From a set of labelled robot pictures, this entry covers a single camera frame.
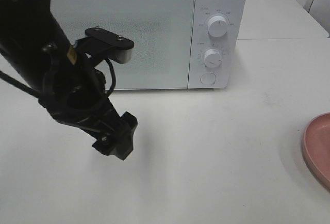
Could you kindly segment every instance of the white tabletop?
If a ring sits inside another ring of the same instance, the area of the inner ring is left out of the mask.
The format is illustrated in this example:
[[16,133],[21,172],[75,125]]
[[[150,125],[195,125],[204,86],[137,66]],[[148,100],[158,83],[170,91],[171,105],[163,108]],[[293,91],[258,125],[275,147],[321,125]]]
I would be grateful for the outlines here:
[[116,92],[125,161],[0,81],[0,223],[328,223],[301,154],[330,110],[330,39],[240,40],[223,90]]
[[326,38],[296,0],[246,0],[238,39]]

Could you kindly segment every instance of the round button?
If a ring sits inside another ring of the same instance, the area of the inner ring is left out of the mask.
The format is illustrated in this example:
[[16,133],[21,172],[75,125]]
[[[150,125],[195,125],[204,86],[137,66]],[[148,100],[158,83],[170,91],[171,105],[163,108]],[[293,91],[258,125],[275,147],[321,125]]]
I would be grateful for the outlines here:
[[211,85],[213,85],[216,82],[216,79],[217,79],[217,77],[216,77],[215,74],[213,74],[213,73],[205,73],[201,77],[201,82],[204,85],[211,86]]
[[217,15],[207,22],[208,32],[213,37],[222,37],[227,33],[228,21],[227,18],[222,15]]
[[222,55],[219,50],[208,50],[204,54],[204,63],[208,68],[216,68],[221,64]]

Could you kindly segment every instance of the microwave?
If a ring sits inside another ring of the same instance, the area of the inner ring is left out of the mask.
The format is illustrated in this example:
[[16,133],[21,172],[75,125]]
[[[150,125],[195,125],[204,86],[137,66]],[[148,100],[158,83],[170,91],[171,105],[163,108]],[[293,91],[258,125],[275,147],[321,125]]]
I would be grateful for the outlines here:
[[[116,89],[223,88],[244,4],[245,0],[51,0],[51,11],[71,43],[96,26],[135,43],[128,63],[113,63]],[[97,68],[110,78],[106,64]]]

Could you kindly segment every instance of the yellow label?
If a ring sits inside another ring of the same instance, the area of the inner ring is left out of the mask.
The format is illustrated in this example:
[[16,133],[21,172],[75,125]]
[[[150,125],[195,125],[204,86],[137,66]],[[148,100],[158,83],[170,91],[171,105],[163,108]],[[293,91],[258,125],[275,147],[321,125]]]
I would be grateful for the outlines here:
[[69,58],[72,65],[76,64],[76,62],[77,62],[77,53],[74,50],[74,48],[72,47],[72,45],[70,45],[69,51],[67,53],[67,57]]

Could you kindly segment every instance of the microwave control panel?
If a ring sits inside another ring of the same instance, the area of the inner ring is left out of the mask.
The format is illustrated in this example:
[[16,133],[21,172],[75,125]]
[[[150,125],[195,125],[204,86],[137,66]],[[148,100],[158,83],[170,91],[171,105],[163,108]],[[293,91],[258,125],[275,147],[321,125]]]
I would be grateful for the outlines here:
[[195,0],[188,88],[227,86],[245,0]]

